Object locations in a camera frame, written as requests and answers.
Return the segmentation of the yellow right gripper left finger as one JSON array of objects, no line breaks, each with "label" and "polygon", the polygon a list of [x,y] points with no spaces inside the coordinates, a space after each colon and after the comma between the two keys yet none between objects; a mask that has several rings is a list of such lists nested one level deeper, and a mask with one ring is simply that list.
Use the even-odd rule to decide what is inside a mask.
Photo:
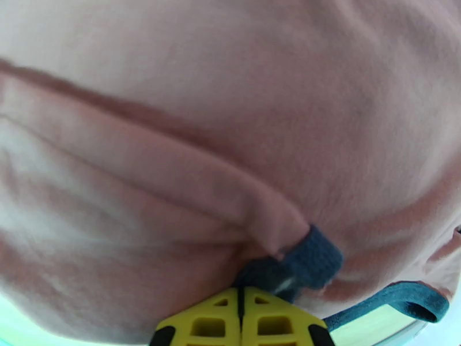
[{"label": "yellow right gripper left finger", "polygon": [[239,293],[227,289],[158,323],[149,346],[240,346]]}]

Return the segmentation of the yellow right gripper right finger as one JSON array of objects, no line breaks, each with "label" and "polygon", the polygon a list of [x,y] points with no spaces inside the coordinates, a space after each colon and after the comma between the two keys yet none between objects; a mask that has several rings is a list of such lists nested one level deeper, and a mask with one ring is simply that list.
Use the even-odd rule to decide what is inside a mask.
[{"label": "yellow right gripper right finger", "polygon": [[323,320],[258,288],[244,289],[243,346],[335,346]]}]

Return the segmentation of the red sleeveless tank top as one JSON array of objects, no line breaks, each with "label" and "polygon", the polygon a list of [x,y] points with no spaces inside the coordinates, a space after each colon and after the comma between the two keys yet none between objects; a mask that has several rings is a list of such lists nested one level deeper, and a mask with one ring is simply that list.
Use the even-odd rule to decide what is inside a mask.
[{"label": "red sleeveless tank top", "polygon": [[0,0],[0,297],[144,344],[255,286],[335,329],[461,277],[461,0]]}]

